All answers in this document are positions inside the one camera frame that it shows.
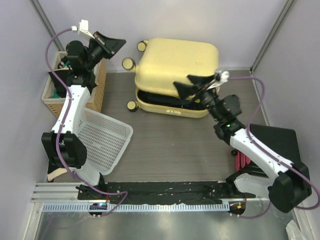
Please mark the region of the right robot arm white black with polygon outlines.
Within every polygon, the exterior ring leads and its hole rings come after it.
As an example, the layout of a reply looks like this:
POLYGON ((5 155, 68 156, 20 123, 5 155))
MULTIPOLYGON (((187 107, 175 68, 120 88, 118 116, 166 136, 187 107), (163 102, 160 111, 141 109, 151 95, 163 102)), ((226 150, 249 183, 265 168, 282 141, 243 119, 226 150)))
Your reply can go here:
POLYGON ((224 99, 219 98, 215 88, 231 79, 229 72, 211 76, 188 75, 187 78, 191 84, 173 83, 178 97, 182 100, 199 100, 216 122, 213 128, 217 137, 243 153, 264 173, 264 176, 260 176, 239 171, 226 184, 226 193, 233 198, 242 193, 267 198, 283 213, 294 208, 301 209, 300 204, 314 189, 307 166, 301 162, 295 164, 281 156, 254 136, 249 125, 238 120, 242 112, 238 96, 232 94, 224 99))

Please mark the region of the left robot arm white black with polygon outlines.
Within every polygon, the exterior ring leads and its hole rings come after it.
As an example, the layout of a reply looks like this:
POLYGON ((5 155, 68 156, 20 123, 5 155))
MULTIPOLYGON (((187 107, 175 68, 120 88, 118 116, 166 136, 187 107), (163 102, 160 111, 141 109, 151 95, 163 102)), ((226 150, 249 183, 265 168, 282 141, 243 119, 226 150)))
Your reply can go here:
POLYGON ((65 101, 55 125, 42 134, 41 141, 49 163, 67 170, 100 200, 107 193, 103 177, 119 162, 133 128, 88 109, 86 103, 97 86, 95 66, 114 57, 126 41, 99 32, 86 36, 88 46, 78 40, 67 44, 66 68, 49 71, 65 101))

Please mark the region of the yellow hard-shell suitcase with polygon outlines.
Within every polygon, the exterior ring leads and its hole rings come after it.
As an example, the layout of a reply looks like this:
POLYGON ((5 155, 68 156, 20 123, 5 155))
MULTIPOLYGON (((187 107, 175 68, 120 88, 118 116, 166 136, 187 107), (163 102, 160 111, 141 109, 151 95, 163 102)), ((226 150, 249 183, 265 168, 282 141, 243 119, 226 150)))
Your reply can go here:
POLYGON ((132 58, 122 60, 122 67, 134 72, 135 100, 127 103, 129 111, 142 109, 146 112, 199 119, 206 110, 189 110, 145 103, 137 96, 138 90, 179 98, 174 82, 191 85, 188 75, 211 76, 219 67, 219 51, 211 43, 151 38, 137 44, 142 53, 139 63, 132 58))

